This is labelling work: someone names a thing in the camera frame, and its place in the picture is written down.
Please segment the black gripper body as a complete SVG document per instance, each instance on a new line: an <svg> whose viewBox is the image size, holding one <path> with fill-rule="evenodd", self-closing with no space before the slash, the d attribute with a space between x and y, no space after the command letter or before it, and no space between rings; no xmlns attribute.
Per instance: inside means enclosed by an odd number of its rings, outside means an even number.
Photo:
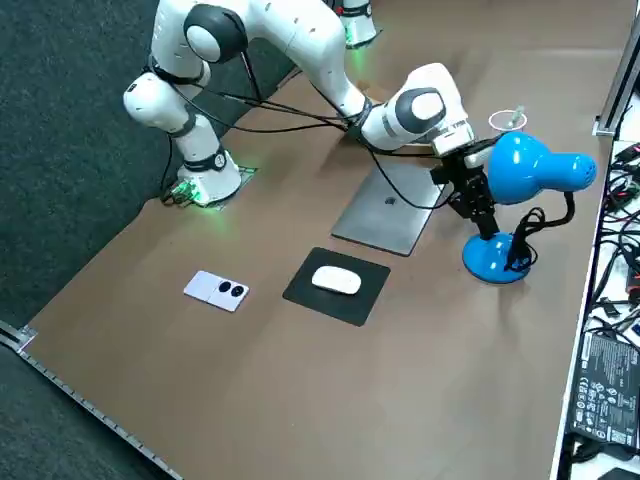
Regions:
<svg viewBox="0 0 640 480"><path fill-rule="evenodd" d="M450 186L451 191L444 205L462 203L463 206L493 206L488 178L482 164L468 166L464 154L449 154L440 159L440 164L430 171L437 186Z"/></svg>

